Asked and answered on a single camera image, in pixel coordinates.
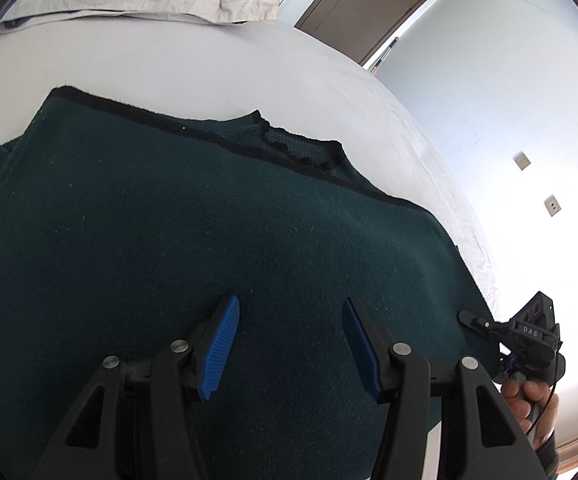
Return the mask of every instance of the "human hand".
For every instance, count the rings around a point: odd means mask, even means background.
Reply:
[[[523,390],[524,396],[533,402],[537,402],[541,409],[547,404],[547,400],[551,393],[550,386],[547,383],[535,383],[534,381],[527,381],[524,384]],[[526,433],[533,424],[533,422],[527,418],[531,413],[531,405],[527,400],[518,398],[519,391],[520,386],[517,381],[509,379],[502,384],[500,393],[504,397],[509,409],[511,409],[511,412],[514,414],[515,420],[520,424],[522,432]],[[549,440],[549,437],[553,433],[553,430],[556,427],[559,402],[560,400],[558,399],[558,395],[553,394],[549,406],[547,406],[544,415],[535,428],[533,442],[531,443],[534,450],[540,449],[542,445]]]

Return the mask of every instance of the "screw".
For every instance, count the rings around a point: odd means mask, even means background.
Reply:
[[[110,355],[109,357],[105,357],[102,365],[105,368],[116,368],[120,364],[120,359],[118,359],[115,355]]]
[[[467,368],[467,370],[475,370],[478,368],[478,361],[467,355],[466,357],[462,358],[462,366]]]
[[[393,351],[398,355],[409,355],[411,354],[411,346],[407,343],[396,343],[393,346]]]
[[[182,352],[186,352],[189,349],[189,343],[184,339],[176,339],[169,345],[169,348],[175,354],[182,354]]]

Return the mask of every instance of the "device handle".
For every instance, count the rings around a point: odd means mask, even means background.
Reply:
[[[531,411],[529,412],[529,416],[527,417],[527,419],[530,420],[531,423],[533,424],[536,418],[538,418],[538,415],[540,414],[540,405],[537,402],[533,402],[532,400],[527,399],[524,394],[524,384],[527,382],[527,377],[522,372],[516,372],[511,376],[511,378],[518,383],[518,386],[520,386],[520,389],[518,389],[518,398],[526,400],[527,402],[529,402],[529,405],[531,406]],[[533,431],[531,431],[531,433],[527,435],[527,438],[529,439],[529,444],[533,443],[535,430],[536,428],[533,428]]]

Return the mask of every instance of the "door frame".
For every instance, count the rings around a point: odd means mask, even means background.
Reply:
[[[311,5],[304,11],[303,15],[300,17],[298,22],[295,24],[295,28],[300,29],[300,27],[304,24],[307,20],[309,15],[313,12],[316,6],[320,3],[321,0],[313,0]],[[421,5],[416,7],[414,10],[409,12],[409,15],[405,17],[405,20],[400,23],[400,25],[396,25],[390,31],[386,33],[379,46],[374,47],[372,52],[369,53],[363,62],[361,63],[362,67],[365,70],[368,70],[373,66],[373,64],[380,58],[380,56],[384,53],[387,47],[393,42],[395,38],[399,38],[413,23],[419,19],[422,14],[424,14],[427,10],[429,10],[438,0],[425,0]]]

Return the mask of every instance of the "black cable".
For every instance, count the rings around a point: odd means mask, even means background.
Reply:
[[[533,431],[535,429],[535,427],[538,425],[538,422],[541,420],[542,416],[547,411],[547,408],[549,407],[549,405],[551,403],[551,399],[553,399],[553,394],[556,392],[556,384],[558,384],[558,354],[556,354],[556,366],[554,368],[554,373],[553,373],[553,387],[551,389],[551,393],[549,394],[549,399],[547,399],[547,403],[540,410],[540,413],[538,414],[538,418],[535,419],[535,421],[533,422],[533,424],[529,428],[529,431],[527,431],[525,433],[526,436],[529,436],[531,434],[531,431]]]

